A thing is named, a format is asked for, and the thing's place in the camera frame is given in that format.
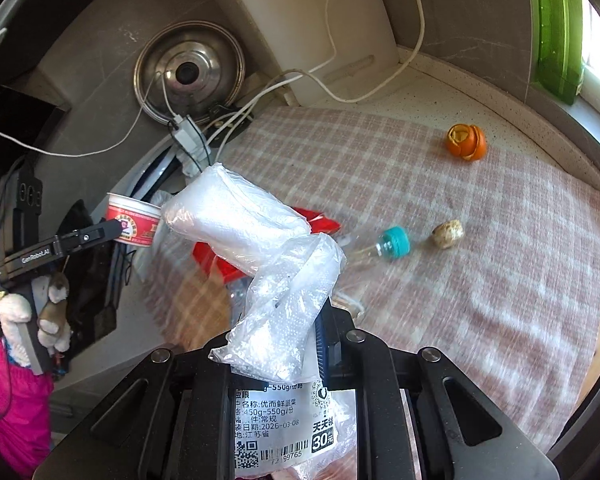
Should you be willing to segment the white gloved left hand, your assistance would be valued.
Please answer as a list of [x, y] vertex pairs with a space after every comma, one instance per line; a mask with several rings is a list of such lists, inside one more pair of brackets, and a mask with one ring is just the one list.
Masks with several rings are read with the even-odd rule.
[[35, 278], [18, 292], [0, 292], [0, 322], [7, 354], [35, 375], [49, 373], [52, 359], [69, 349], [69, 281], [56, 272]]

